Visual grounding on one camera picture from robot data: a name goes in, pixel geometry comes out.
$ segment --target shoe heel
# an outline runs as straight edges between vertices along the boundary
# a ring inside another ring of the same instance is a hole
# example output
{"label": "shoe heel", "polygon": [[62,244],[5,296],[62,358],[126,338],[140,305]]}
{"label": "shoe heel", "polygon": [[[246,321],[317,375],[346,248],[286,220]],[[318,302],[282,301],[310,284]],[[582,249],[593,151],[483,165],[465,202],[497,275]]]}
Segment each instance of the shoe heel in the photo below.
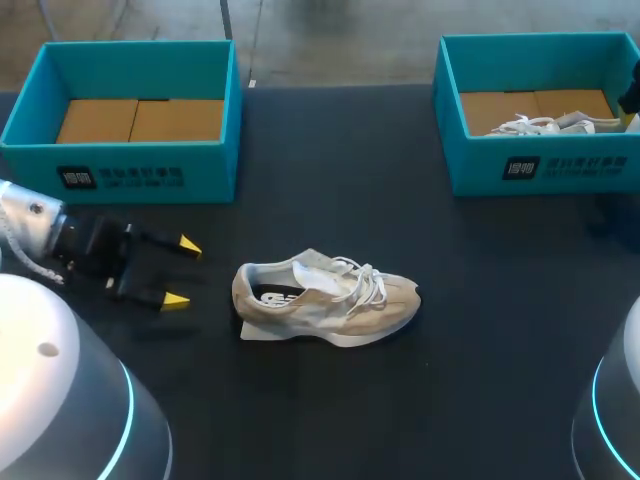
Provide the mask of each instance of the shoe heel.
{"label": "shoe heel", "polygon": [[251,323],[243,322],[240,338],[242,340],[262,340],[272,342],[276,340],[287,340],[293,335],[287,333],[284,329],[274,326],[256,326]]}

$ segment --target cardboard box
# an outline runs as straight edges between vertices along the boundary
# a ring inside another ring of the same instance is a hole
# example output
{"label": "cardboard box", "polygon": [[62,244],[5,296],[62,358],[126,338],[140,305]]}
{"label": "cardboard box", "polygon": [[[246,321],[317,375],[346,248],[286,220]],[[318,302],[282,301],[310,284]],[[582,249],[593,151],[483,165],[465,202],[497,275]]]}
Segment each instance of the cardboard box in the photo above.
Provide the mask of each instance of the cardboard box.
{"label": "cardboard box", "polygon": [[137,100],[71,100],[56,143],[128,142]]}
{"label": "cardboard box", "polygon": [[[223,102],[218,138],[56,143],[73,99],[166,98]],[[16,182],[70,204],[227,203],[241,122],[232,41],[56,42],[36,57],[0,148]]]}
{"label": "cardboard box", "polygon": [[[473,136],[463,100],[469,92],[600,90],[616,111],[638,60],[621,32],[442,37],[433,105],[454,194],[640,191],[639,133]],[[576,110],[572,102],[547,112]],[[587,113],[604,116],[601,107]]]}
{"label": "cardboard box", "polygon": [[140,101],[129,141],[217,141],[223,115],[223,100]]}

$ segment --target teal box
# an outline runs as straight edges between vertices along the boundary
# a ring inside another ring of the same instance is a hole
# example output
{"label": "teal box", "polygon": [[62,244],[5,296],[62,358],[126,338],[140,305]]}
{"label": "teal box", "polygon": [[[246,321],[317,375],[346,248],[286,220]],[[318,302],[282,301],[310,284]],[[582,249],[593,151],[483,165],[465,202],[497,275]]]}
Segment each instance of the teal box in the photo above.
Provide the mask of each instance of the teal box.
{"label": "teal box", "polygon": [[[224,99],[220,139],[56,144],[75,98]],[[48,43],[0,147],[17,183],[70,204],[231,202],[241,115],[233,42]]]}
{"label": "teal box", "polygon": [[601,89],[617,114],[639,59],[626,33],[442,37],[433,99],[454,194],[640,191],[640,134],[472,137],[459,95]]}

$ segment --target brown cardboard insert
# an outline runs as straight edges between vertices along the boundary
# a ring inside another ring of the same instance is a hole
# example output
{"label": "brown cardboard insert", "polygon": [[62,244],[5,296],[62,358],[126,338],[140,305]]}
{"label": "brown cardboard insert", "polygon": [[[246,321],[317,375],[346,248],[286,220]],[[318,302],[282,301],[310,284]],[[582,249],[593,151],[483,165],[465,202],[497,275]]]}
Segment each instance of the brown cardboard insert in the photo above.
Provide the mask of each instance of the brown cardboard insert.
{"label": "brown cardboard insert", "polygon": [[223,115],[222,100],[141,100],[129,141],[219,140]]}
{"label": "brown cardboard insert", "polygon": [[128,142],[137,100],[71,100],[56,143]]}
{"label": "brown cardboard insert", "polygon": [[581,111],[594,118],[614,118],[601,90],[461,93],[469,133],[483,136],[517,114],[529,118],[558,118]]}

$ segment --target white shoelace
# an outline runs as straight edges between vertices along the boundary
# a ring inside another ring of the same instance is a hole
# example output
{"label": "white shoelace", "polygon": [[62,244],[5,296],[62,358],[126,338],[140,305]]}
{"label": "white shoelace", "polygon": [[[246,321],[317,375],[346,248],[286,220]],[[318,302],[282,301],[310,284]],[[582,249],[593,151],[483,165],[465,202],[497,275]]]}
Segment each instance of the white shoelace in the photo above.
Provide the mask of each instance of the white shoelace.
{"label": "white shoelace", "polygon": [[503,135],[545,135],[557,133],[560,129],[553,118],[539,117],[528,118],[525,115],[516,114],[518,120],[512,120],[494,128],[492,132]]}
{"label": "white shoelace", "polygon": [[341,268],[342,275],[351,273],[352,275],[357,275],[358,277],[356,286],[353,288],[353,290],[351,290],[346,295],[336,297],[332,300],[332,302],[339,303],[357,296],[358,300],[356,301],[355,305],[351,307],[351,309],[347,312],[347,315],[361,306],[375,306],[386,303],[387,289],[384,286],[384,277],[386,276],[384,273],[380,273],[368,263],[361,266],[350,258],[335,257],[332,260],[334,261],[336,267]]}

